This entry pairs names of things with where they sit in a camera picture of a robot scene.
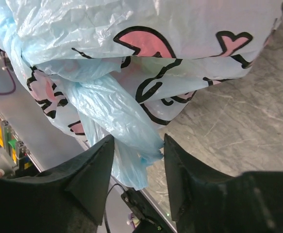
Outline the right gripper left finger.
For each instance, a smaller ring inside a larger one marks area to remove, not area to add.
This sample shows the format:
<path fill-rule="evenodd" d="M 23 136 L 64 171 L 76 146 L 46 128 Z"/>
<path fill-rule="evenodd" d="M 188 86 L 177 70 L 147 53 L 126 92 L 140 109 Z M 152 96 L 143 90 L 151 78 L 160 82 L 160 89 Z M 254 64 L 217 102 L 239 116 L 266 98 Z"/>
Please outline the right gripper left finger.
<path fill-rule="evenodd" d="M 114 157 L 106 136 L 36 176 L 0 178 L 0 233 L 94 233 L 102 224 Z"/>

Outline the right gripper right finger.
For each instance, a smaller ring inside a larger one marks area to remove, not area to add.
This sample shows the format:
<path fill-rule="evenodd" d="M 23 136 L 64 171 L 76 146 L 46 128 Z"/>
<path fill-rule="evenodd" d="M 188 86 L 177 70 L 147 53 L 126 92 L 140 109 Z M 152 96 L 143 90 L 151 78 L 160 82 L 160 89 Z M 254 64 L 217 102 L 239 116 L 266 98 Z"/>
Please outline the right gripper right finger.
<path fill-rule="evenodd" d="M 164 137 L 171 218 L 180 233 L 283 233 L 283 171 L 232 177 Z"/>

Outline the blue printed plastic bag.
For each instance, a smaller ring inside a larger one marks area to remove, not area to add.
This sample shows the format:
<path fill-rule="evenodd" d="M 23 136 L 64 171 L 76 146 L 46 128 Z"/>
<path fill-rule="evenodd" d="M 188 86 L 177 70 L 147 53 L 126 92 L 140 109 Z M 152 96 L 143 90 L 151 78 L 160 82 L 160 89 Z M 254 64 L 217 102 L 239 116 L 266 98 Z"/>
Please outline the blue printed plastic bag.
<path fill-rule="evenodd" d="M 283 0 L 0 0 L 0 49 L 55 127 L 114 137 L 112 175 L 140 190 L 158 129 L 244 77 L 282 20 Z"/>

